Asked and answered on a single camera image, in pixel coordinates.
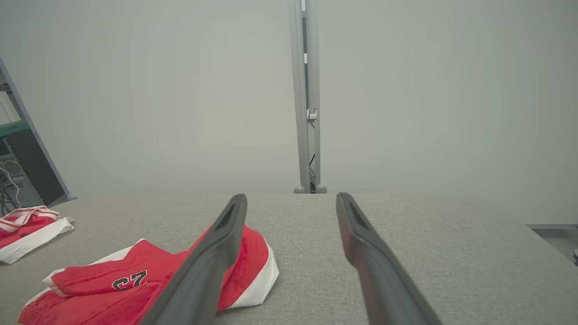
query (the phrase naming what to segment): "computer tower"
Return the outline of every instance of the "computer tower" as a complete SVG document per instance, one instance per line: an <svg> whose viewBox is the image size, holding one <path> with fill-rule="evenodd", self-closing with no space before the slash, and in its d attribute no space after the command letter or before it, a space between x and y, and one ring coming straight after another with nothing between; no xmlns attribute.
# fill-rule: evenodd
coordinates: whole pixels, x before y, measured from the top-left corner
<svg viewBox="0 0 578 325"><path fill-rule="evenodd" d="M22 207L50 205L64 195L64 190L46 160L31 130L5 136L0 141L0 184L11 200Z"/></svg>

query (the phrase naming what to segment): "gray table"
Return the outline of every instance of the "gray table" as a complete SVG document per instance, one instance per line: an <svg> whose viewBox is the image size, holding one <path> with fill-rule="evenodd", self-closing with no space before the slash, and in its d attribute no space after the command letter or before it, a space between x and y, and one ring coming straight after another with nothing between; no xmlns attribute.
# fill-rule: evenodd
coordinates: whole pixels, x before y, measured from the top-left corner
<svg viewBox="0 0 578 325"><path fill-rule="evenodd" d="M533 231L479 202L354 195L444 324L576 324L578 267ZM264 304L220 312L217 324L364 324L357 274L343 254L334 195L248 195L246 224L280 270ZM0 267L2 324L51 271L86 265L146 238L177 253L229 195L75 200L56 206L76 229Z"/></svg>

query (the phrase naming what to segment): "white wall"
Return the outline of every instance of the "white wall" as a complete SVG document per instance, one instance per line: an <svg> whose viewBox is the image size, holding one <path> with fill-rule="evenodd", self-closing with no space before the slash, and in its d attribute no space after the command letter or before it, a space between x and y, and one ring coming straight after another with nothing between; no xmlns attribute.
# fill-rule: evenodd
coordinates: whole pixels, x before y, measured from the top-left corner
<svg viewBox="0 0 578 325"><path fill-rule="evenodd" d="M578 223L578 2L320 1L322 183Z"/></svg>
<svg viewBox="0 0 578 325"><path fill-rule="evenodd" d="M72 194L299 185L286 2L4 0L0 31Z"/></svg>
<svg viewBox="0 0 578 325"><path fill-rule="evenodd" d="M6 91L0 91L0 125L20 120L20 116Z"/></svg>

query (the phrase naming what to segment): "gray metal frame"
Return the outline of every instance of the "gray metal frame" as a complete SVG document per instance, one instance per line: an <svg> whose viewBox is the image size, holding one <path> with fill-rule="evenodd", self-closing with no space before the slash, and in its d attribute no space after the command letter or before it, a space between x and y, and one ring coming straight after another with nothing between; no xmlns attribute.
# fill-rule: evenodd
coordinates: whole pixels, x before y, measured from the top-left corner
<svg viewBox="0 0 578 325"><path fill-rule="evenodd" d="M297 147L299 150L299 174L301 176L301 185L295 188L294 193L311 193L301 0L287 0L287 5L289 8L289 33L291 39L291 63L293 67L293 93L295 95L295 121L297 122Z"/></svg>
<svg viewBox="0 0 578 325"><path fill-rule="evenodd" d="M12 91L12 94L9 95L10 99L12 101L15 101L18 104L18 105L14 105L14 108L18 112L18 115L20 115L20 118L25 120L28 123L28 125L30 126L30 129L32 129L32 133L34 133L34 137L36 138L36 141L38 141L38 145L42 149L42 153L44 154L44 156L46 157L46 160L50 164L50 168L52 168L52 171L56 175L56 178L58 179L60 186L62 186L62 189L64 190L64 194L66 194L67 200L68 201L75 200L76 196L72 195L70 193L70 191L68 190L68 188L66 187L66 184L64 183L64 181L62 179L62 176L60 176L60 173L58 172L58 169L56 168L54 161L52 161L52 158L50 158L50 155L48 154L48 150L46 150L46 146L44 145L44 142L42 142L42 139L40 138L40 135L38 134L38 130L34 126L34 122L32 122L32 119L30 118L30 114L28 114L28 111L26 110L26 107L24 106L24 102L22 101L22 98L18 94L18 91L16 90L16 86L14 85L14 82L12 81L12 78L10 77L10 74L8 73L8 69L6 69L6 65L4 64L4 61L2 60L2 58L0 58L0 71L4 75L4 78L6 78L6 82L8 83L8 86L10 87L10 90Z"/></svg>
<svg viewBox="0 0 578 325"><path fill-rule="evenodd" d="M315 193L327 193L327 187L321 183L321 101L319 93L319 27L317 0L305 0L305 9L309 111L317 112L317 120L315 121Z"/></svg>

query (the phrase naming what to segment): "red and white garment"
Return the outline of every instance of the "red and white garment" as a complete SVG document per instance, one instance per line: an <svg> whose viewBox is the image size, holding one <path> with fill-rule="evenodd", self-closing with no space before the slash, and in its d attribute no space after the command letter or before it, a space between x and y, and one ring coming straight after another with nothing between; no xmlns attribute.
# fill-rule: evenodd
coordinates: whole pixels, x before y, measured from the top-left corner
<svg viewBox="0 0 578 325"><path fill-rule="evenodd" d="M85 267L52 272L48 287L26 303L21 324L138 324L204 234L170 254L141 239ZM235 264L223 277L217 310L260 305L279 270L263 236L247 227Z"/></svg>
<svg viewBox="0 0 578 325"><path fill-rule="evenodd" d="M0 218L0 262L12 264L38 246L74 229L46 205L16 209Z"/></svg>

